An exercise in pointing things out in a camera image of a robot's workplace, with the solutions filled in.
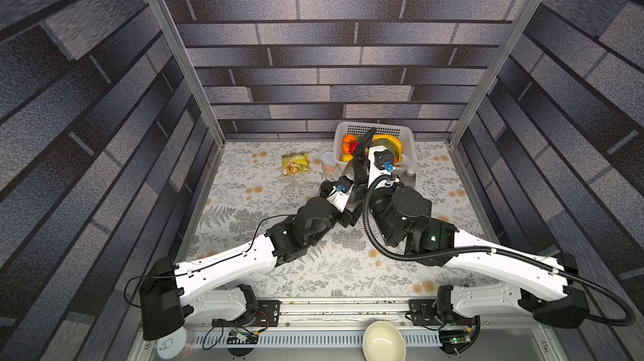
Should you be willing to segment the grey translucent spray bottle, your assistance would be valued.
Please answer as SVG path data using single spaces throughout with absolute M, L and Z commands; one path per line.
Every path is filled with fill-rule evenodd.
M 402 181 L 407 185 L 415 185 L 417 179 L 417 168 L 414 163 L 409 163 L 401 166 L 404 172 L 402 173 Z

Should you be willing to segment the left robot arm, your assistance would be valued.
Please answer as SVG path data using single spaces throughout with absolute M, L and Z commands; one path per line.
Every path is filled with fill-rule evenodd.
M 157 260 L 141 277 L 140 309 L 144 340 L 154 341 L 182 327 L 194 315 L 213 310 L 213 319 L 246 322 L 252 307 L 233 313 L 233 306 L 200 305 L 201 297 L 215 288 L 254 272 L 273 270 L 298 260 L 317 245 L 337 223 L 355 225 L 355 213 L 346 207 L 355 198 L 346 181 L 326 181 L 320 195 L 294 215 L 281 215 L 280 222 L 250 242 L 202 260 L 175 263 L 168 256 Z

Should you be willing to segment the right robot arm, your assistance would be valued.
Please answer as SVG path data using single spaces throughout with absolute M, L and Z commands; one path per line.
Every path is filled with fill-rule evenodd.
M 353 152 L 368 177 L 362 205 L 367 238 L 385 257 L 461 268 L 499 280 L 484 287 L 442 286 L 422 316 L 473 326 L 482 315 L 530 315 L 550 327 L 577 328 L 590 317 L 585 292 L 572 286 L 563 260 L 493 245 L 431 216 L 432 203 L 394 174 L 394 146 L 374 145 L 371 128 Z

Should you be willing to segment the yellow banana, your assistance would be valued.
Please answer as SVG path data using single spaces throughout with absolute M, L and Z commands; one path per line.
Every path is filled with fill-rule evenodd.
M 378 134 L 372 138 L 372 146 L 385 146 L 387 150 L 394 153 L 394 161 L 398 163 L 403 154 L 403 145 L 401 141 L 392 135 Z

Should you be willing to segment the white plastic basket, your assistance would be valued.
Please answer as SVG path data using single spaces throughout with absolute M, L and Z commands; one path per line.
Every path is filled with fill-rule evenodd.
M 340 164 L 340 166 L 343 167 L 347 165 L 347 162 L 342 161 L 341 159 L 343 155 L 341 147 L 344 136 L 347 134 L 352 134 L 356 138 L 362 138 L 372 127 L 377 128 L 377 135 L 387 134 L 397 137 L 402 143 L 402 153 L 413 156 L 417 166 L 414 137 L 412 131 L 409 128 L 407 128 L 406 126 L 394 126 L 358 121 L 341 121 L 336 127 L 333 153 L 335 156 L 335 161 Z

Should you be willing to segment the yellow snack bag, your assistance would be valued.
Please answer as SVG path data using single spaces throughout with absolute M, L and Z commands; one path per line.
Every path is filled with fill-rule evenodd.
M 284 177 L 310 171 L 308 153 L 289 153 L 281 158 L 281 172 Z

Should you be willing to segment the cream ceramic bowl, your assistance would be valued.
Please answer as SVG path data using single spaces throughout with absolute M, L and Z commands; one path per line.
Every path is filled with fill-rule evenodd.
M 367 361 L 404 361 L 406 344 L 390 322 L 371 323 L 363 335 L 362 349 Z

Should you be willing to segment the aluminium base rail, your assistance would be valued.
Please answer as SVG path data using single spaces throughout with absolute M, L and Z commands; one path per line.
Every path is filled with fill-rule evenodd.
M 198 303 L 224 307 L 224 294 L 212 292 Z M 450 344 L 463 352 L 483 328 L 528 329 L 529 317 L 489 314 L 464 326 L 442 324 L 429 317 L 432 298 L 292 298 L 260 300 L 246 322 L 213 319 L 213 310 L 201 312 L 182 327 L 196 334 L 196 347 L 225 348 L 232 352 L 253 349 L 357 348 L 368 326 L 377 321 L 395 326 L 407 347 Z

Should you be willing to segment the right aluminium frame post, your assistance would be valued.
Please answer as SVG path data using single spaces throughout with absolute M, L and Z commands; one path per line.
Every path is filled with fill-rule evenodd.
M 492 88 L 499 72 L 503 65 L 506 63 L 509 55 L 516 47 L 518 40 L 523 35 L 526 27 L 534 16 L 536 10 L 541 4 L 542 0 L 526 0 L 523 4 L 519 14 L 512 22 L 512 25 L 501 42 L 498 50 L 496 51 L 490 66 L 485 70 L 481 76 L 480 83 L 476 86 L 475 92 L 468 101 L 461 117 L 459 118 L 455 130 L 452 132 L 449 139 L 449 150 L 455 151 L 459 145 L 462 137 L 464 136 L 467 128 L 471 124 L 476 111 L 478 111 L 481 102 L 486 96 L 487 92 Z

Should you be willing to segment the aluminium frame post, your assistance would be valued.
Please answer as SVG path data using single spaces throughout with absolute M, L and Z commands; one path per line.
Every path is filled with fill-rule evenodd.
M 534 16 L 536 10 L 541 4 L 542 0 L 526 0 L 523 4 L 519 14 L 512 22 L 512 25 L 501 42 L 498 50 L 496 51 L 490 66 L 485 70 L 481 76 L 480 83 L 476 86 L 475 92 L 468 101 L 461 117 L 459 118 L 455 130 L 452 132 L 449 139 L 449 150 L 455 151 L 459 145 L 462 137 L 464 136 L 467 128 L 471 124 L 476 111 L 478 111 L 481 102 L 486 96 L 487 92 L 492 88 L 499 72 L 503 65 L 506 63 L 509 55 L 516 47 L 518 40 L 523 35 L 526 27 Z
M 191 94 L 194 96 L 197 105 L 199 106 L 202 114 L 205 117 L 205 123 L 209 126 L 217 146 L 219 148 L 224 148 L 226 144 L 226 138 L 222 129 L 216 119 L 214 111 L 211 109 L 211 105 L 206 96 L 201 81 L 198 78 L 196 69 L 191 62 L 189 54 L 183 44 L 183 41 L 179 35 L 179 31 L 174 24 L 174 20 L 171 17 L 169 9 L 165 3 L 165 0 L 146 0 L 149 4 L 149 7 L 154 14 L 154 18 L 157 24 L 160 27 L 162 34 L 166 39 L 169 48 L 174 55 L 175 60 L 181 70 L 186 83 L 191 91 Z

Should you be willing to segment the left aluminium frame post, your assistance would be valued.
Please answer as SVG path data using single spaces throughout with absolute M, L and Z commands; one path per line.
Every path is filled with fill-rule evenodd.
M 169 48 L 174 55 L 175 60 L 181 70 L 186 83 L 191 91 L 191 94 L 194 96 L 197 105 L 199 106 L 202 114 L 205 117 L 205 123 L 209 126 L 217 146 L 219 148 L 224 148 L 226 144 L 226 138 L 222 129 L 216 119 L 214 111 L 211 109 L 211 105 L 206 96 L 201 81 L 198 78 L 196 69 L 191 62 L 189 54 L 183 44 L 183 41 L 179 35 L 179 31 L 174 24 L 174 20 L 171 17 L 169 9 L 165 3 L 165 0 L 146 0 L 149 4 L 149 7 L 154 14 L 154 18 L 157 24 L 160 27 L 162 34 L 166 39 Z

